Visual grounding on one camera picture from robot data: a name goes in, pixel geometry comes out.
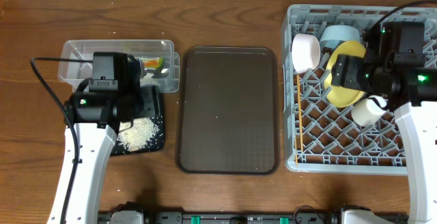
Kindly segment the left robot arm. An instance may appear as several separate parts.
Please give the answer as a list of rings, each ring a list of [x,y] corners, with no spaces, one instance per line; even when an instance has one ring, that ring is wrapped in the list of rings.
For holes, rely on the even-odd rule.
[[[61,106],[64,161],[49,223],[96,223],[109,156],[122,122],[142,108],[141,64],[132,55],[95,52],[92,76]]]

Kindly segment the white cup green inside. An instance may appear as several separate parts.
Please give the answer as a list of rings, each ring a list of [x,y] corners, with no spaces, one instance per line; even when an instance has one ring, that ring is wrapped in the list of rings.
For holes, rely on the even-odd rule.
[[[352,119],[366,127],[375,124],[388,110],[388,102],[381,96],[371,95],[356,104],[351,111]]]

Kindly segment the light blue bowl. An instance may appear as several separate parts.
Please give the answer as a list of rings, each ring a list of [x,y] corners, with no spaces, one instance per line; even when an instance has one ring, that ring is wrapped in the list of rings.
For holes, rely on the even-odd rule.
[[[320,38],[322,48],[337,48],[342,42],[361,41],[360,31],[348,25],[332,25],[325,28]]]

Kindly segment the yellow round plate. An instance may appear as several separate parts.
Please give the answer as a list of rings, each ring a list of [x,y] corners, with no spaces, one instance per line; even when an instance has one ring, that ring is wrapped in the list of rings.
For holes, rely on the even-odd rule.
[[[365,47],[357,42],[357,41],[346,41],[340,44],[330,56],[328,60],[326,70],[331,71],[334,66],[338,55],[351,55],[354,57],[364,57],[365,56]],[[333,74],[330,72],[326,79],[324,80],[324,89],[331,90],[327,95],[328,101],[333,104],[335,107],[344,108],[348,107],[355,102],[359,101],[365,94],[363,91],[358,91],[355,89],[348,89],[340,86],[331,85],[331,81],[333,79]]]

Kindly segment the pale pink bowl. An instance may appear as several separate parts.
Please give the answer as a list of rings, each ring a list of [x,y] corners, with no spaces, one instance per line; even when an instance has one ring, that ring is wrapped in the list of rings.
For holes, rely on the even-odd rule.
[[[296,73],[302,74],[308,70],[315,70],[321,55],[319,40],[313,35],[298,33],[292,41],[291,53]]]

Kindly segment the green snack wrapper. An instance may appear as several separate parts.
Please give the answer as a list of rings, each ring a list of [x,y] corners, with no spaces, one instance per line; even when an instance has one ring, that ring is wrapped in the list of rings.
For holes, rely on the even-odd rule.
[[[150,69],[150,70],[157,70],[163,64],[162,57],[146,57],[146,58],[143,58],[141,61],[143,64],[143,68]]]

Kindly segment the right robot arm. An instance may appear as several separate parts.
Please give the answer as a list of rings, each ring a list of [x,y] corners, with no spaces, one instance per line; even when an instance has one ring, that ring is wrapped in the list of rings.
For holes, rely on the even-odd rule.
[[[363,57],[342,53],[332,85],[385,95],[406,157],[409,223],[436,222],[436,69],[425,67],[425,25],[387,22],[371,30]]]

